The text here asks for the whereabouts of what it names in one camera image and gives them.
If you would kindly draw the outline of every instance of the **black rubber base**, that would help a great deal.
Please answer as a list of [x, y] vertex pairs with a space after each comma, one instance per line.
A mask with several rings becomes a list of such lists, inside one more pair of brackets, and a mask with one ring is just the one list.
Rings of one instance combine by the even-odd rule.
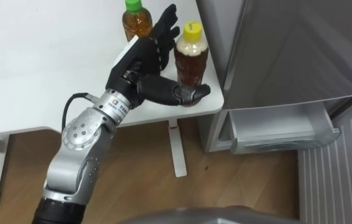
[[42, 198], [32, 224], [81, 224], [86, 205]]

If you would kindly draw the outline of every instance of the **plastic bottle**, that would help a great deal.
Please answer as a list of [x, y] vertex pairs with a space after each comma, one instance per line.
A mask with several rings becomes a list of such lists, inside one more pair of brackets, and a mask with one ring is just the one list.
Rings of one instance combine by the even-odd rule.
[[122, 22], [129, 42], [135, 35], [145, 37], [152, 29], [150, 12], [142, 6], [141, 0], [125, 0], [126, 11], [122, 16]]
[[184, 25], [183, 35], [176, 41], [174, 50], [177, 80], [191, 87], [201, 84], [208, 60], [208, 44], [201, 35], [202, 25], [199, 22], [187, 22]]

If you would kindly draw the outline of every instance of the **robotic arm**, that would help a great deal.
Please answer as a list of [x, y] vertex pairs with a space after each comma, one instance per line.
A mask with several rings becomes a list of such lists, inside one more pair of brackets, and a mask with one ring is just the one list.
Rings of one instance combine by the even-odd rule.
[[107, 153], [116, 127], [129, 110], [144, 100], [163, 105], [184, 105], [210, 93], [208, 85], [181, 86], [159, 76], [169, 62], [174, 38], [179, 35], [175, 5], [169, 6], [145, 38], [133, 38], [113, 67], [106, 91], [68, 123], [60, 150], [49, 165], [42, 198], [33, 224], [80, 224], [95, 182], [101, 158]]

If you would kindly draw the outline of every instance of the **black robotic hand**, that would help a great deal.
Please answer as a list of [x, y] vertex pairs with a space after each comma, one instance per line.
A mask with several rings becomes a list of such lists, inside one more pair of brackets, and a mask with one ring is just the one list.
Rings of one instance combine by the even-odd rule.
[[106, 89], [122, 93], [131, 102], [131, 109], [145, 99], [163, 105], [186, 105], [210, 93], [208, 85], [192, 88], [159, 76], [169, 63], [169, 53], [175, 47], [174, 38], [180, 34], [179, 27], [172, 28], [176, 22], [176, 6], [171, 4], [149, 36], [133, 43], [111, 70]]

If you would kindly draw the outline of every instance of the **wooden floor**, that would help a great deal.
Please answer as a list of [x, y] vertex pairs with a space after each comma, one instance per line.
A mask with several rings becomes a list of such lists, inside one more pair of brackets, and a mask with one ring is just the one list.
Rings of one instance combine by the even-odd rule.
[[[85, 223], [177, 207], [245, 205], [282, 217], [298, 217], [295, 152], [232, 156], [204, 154], [195, 119], [179, 121], [188, 175], [176, 178], [167, 123], [118, 130], [85, 213]], [[47, 166], [60, 135], [37, 131], [12, 136], [0, 200], [0, 224], [30, 223]]]

